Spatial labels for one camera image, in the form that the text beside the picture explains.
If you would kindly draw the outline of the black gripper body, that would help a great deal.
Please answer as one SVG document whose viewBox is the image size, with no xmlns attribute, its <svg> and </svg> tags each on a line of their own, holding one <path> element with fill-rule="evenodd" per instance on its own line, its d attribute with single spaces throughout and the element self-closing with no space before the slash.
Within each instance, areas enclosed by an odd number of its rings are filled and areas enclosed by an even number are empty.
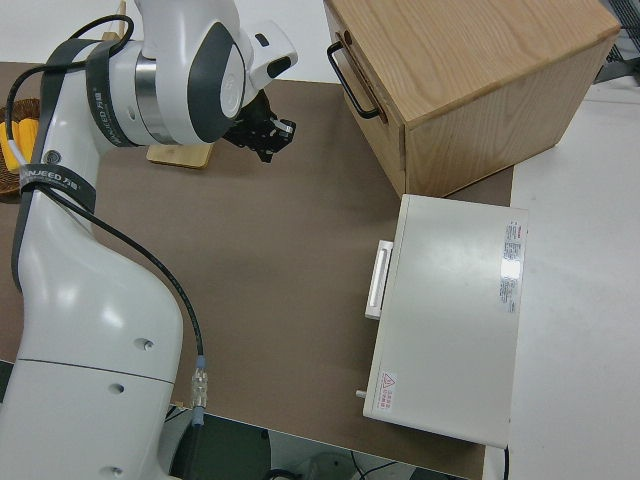
<svg viewBox="0 0 640 480">
<path fill-rule="evenodd" d="M 241 108 L 224 139 L 238 147 L 275 148 L 277 134 L 274 121 L 276 114 L 271 110 L 269 99 L 264 91 Z"/>
</svg>

